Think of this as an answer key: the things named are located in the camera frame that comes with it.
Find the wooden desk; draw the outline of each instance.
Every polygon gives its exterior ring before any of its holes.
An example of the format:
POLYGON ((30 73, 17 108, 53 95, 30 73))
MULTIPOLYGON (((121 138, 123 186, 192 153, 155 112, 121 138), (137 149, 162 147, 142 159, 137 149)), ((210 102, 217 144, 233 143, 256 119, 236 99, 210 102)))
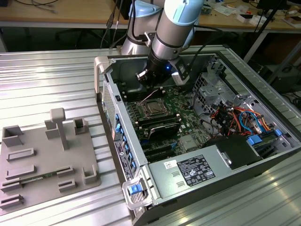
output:
MULTIPOLYGON (((242 0, 232 3, 235 6, 247 5, 253 14, 258 9, 242 0)), ((53 3, 54 14, 34 6, 27 6, 10 0, 7 8, 0 8, 0 27, 60 27, 60 28, 105 28, 106 22, 114 7, 112 0, 59 0, 53 3)), ((127 20, 120 17, 119 28, 127 28, 127 20)), ((245 57, 248 61, 269 32, 301 33, 282 21, 283 16, 275 16, 275 21, 269 23, 266 30, 260 35, 250 52, 245 57)), ((200 25, 212 26, 230 32, 253 32, 255 26, 244 24, 236 19, 235 15, 225 16, 217 11, 211 15, 201 15, 200 25)))
MULTIPOLYGON (((56 10, 57 14, 10 0, 8 7, 0 8, 0 21, 105 25, 114 8, 112 0, 59 0, 53 5, 51 9, 56 10)), ((122 16, 120 22, 127 24, 127 20, 124 20, 122 16)))

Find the blue plastic clip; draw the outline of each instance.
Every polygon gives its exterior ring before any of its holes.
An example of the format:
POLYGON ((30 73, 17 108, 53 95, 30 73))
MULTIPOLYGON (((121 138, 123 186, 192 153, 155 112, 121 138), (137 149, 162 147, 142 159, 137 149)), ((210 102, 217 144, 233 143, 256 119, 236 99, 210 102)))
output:
POLYGON ((275 134, 277 135, 277 137, 279 137, 282 135, 282 132, 279 129, 276 129, 275 134))
POLYGON ((250 136, 248 139, 247 139, 247 142, 250 144, 250 145, 255 145, 257 143, 260 143, 262 141, 262 139, 258 136, 258 135, 253 135, 253 136, 250 136))
POLYGON ((143 191, 141 184, 132 185, 128 188, 130 195, 134 195, 143 191))

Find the sticker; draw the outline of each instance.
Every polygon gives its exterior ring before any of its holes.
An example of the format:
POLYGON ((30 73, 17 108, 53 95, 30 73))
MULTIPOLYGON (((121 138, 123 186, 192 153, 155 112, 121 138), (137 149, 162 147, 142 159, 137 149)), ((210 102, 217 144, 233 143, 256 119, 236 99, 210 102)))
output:
POLYGON ((203 155, 180 161, 177 165, 190 187, 215 177, 203 155))
POLYGON ((166 161, 164 163, 164 165, 165 165, 166 169, 170 169, 172 167, 176 167, 177 166, 177 161, 176 160, 166 161))
POLYGON ((123 172, 127 178, 127 181, 131 180, 134 176, 128 165, 127 155, 124 153, 121 142, 115 141, 114 144, 115 144, 115 149, 117 151, 117 154, 119 156, 119 162, 121 163, 121 166, 122 166, 123 172))

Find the cable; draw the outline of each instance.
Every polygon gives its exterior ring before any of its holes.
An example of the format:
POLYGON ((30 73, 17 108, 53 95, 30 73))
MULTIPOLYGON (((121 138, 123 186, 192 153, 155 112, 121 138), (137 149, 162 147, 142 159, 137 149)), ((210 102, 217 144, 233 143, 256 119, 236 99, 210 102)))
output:
POLYGON ((159 89, 156 89, 155 91, 153 91, 151 94, 149 94, 143 101, 145 101, 147 98, 149 98, 151 95, 153 95, 155 92, 157 92, 159 89))
POLYGON ((135 35, 135 32, 134 32, 135 20, 136 20, 136 6, 135 6, 135 1, 136 1, 136 0, 132 0, 132 6, 133 6, 132 36, 133 36, 134 39, 138 40, 138 37, 135 35))
POLYGON ((24 5, 27 5, 27 6, 44 6, 44 5, 49 5, 49 4, 51 4, 51 3, 55 3, 55 2, 57 2, 57 1, 59 1, 59 0, 55 0, 55 1, 51 1, 51 2, 47 2, 47 3, 39 3, 39 4, 28 4, 28 3, 25 3, 25 2, 21 2, 21 1, 19 1, 19 0, 15 0, 16 2, 19 2, 19 3, 21 3, 21 4, 24 4, 24 5))
MULTIPOLYGON (((253 111, 253 110, 251 110, 251 109, 244 109, 244 108, 242 108, 242 107, 234 107, 234 109, 235 109, 235 110, 238 110, 238 111, 241 111, 241 112, 248 111, 248 112, 252 112, 252 113, 254 113, 254 114, 256 114, 256 115, 261 115, 260 113, 255 112, 255 111, 253 111)), ((270 128, 268 127, 268 125, 266 124, 264 118, 261 118, 260 120, 262 121, 262 126, 264 127, 264 129, 267 130, 267 131, 270 131, 271 129, 270 129, 270 128)))
POLYGON ((128 24, 127 24, 127 31, 126 33, 120 38, 118 39, 116 42, 113 42, 109 48, 113 48, 118 42, 120 42, 122 39, 124 39, 126 36, 127 36, 127 32, 129 30, 129 27, 130 27, 130 23, 131 23, 131 19, 132 19, 132 14, 133 14, 133 9, 131 11, 131 14, 130 14, 130 17, 129 17, 129 20, 128 20, 128 24))
POLYGON ((242 126, 243 128, 245 128, 246 130, 250 131, 251 134, 253 135, 253 131, 252 131, 250 128, 248 128, 247 126, 245 126, 245 125, 242 123, 242 121, 241 121, 241 118, 242 118, 243 113, 244 113, 244 112, 240 113, 240 115, 239 115, 239 122, 240 122, 240 124, 241 124, 241 126, 242 126))
POLYGON ((214 30, 217 32, 223 32, 221 29, 215 28, 215 27, 209 27, 209 26, 202 26, 202 25, 193 25, 194 27, 198 27, 198 28, 205 28, 205 29, 210 29, 210 30, 214 30))
POLYGON ((100 42, 100 48, 103 47, 103 40, 104 40, 105 36, 107 35, 108 30, 112 27, 112 25, 114 23, 115 11, 116 11, 116 8, 117 8, 117 2, 118 2, 118 0, 115 1, 114 9, 113 9, 108 21, 107 21, 106 29, 105 29, 102 41, 100 42))
POLYGON ((51 12, 51 13, 58 13, 56 10, 48 9, 48 8, 43 8, 43 7, 40 5, 40 3, 37 2, 37 1, 32 0, 32 4, 33 4, 34 7, 37 7, 37 8, 39 8, 39 9, 46 10, 46 11, 49 11, 49 12, 51 12))
POLYGON ((119 19, 120 19, 120 14, 121 14, 120 10, 122 9, 122 5, 123 5, 123 0, 121 0, 120 5, 119 5, 119 13, 118 13, 118 17, 117 17, 117 22, 116 22, 116 26, 115 26, 115 31, 114 31, 112 42, 114 42, 114 40, 115 40, 115 35, 116 35, 117 27, 118 27, 118 24, 119 24, 119 19))
POLYGON ((263 15, 263 12, 262 12, 262 14, 260 15, 260 19, 259 19, 259 21, 258 21, 258 24, 257 24, 257 26, 256 26, 255 30, 254 30, 254 33, 256 32, 256 30, 257 30, 257 28, 258 28, 258 26, 259 26, 259 24, 260 24, 260 21, 261 21, 262 15, 263 15))
POLYGON ((197 59, 198 55, 199 55, 200 52, 203 50, 203 48, 205 48, 205 47, 206 47, 207 45, 209 45, 211 42, 213 42, 213 41, 215 41, 215 40, 217 40, 217 39, 219 39, 219 38, 221 38, 221 37, 222 37, 222 35, 216 37, 215 39, 211 39, 211 40, 209 40, 208 42, 205 42, 205 44, 204 44, 201 48, 198 49, 198 51, 195 53, 193 59, 191 60, 191 62, 190 62, 190 64, 189 64, 189 69, 190 69, 190 70, 192 69, 192 66, 193 66, 194 61, 197 59))
POLYGON ((255 6, 255 5, 251 4, 251 3, 252 3, 252 2, 249 2, 249 4, 250 4, 251 6, 257 8, 257 6, 255 6))

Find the wire bundle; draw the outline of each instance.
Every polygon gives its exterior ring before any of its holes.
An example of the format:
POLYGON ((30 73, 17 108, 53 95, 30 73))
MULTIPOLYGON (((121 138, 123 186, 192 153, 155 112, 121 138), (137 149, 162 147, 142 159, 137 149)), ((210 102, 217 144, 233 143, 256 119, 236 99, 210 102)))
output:
POLYGON ((301 96, 297 95, 295 92, 292 94, 282 94, 282 96, 286 97, 291 104, 295 105, 299 110, 301 110, 301 96))
POLYGON ((258 127, 259 127, 263 132, 268 132, 268 131, 271 130, 271 129, 268 127, 268 125, 266 124, 266 122, 265 122, 265 120, 264 120, 263 117, 258 118, 258 116, 261 116, 260 113, 255 112, 255 111, 253 111, 253 110, 251 110, 251 109, 247 109, 247 110, 246 110, 246 109, 244 109, 244 108, 242 108, 242 107, 234 107, 234 109, 241 112, 240 115, 239 115, 239 122, 240 122, 241 126, 242 126, 243 128, 245 128, 246 130, 250 131, 251 134, 253 134, 253 131, 252 131, 250 128, 248 128, 247 126, 245 126, 245 124, 242 122, 243 114, 244 114, 244 113, 250 114, 250 116, 252 116, 252 117, 256 120, 256 123, 257 123, 258 127))
POLYGON ((228 107, 219 107, 216 112, 210 115, 211 120, 215 120, 222 126, 220 129, 222 135, 240 134, 249 136, 256 134, 256 131, 248 127, 248 124, 251 125, 251 118, 256 121, 257 126, 262 132, 271 131, 260 113, 242 107, 233 107, 230 112, 226 110, 227 108, 228 107))

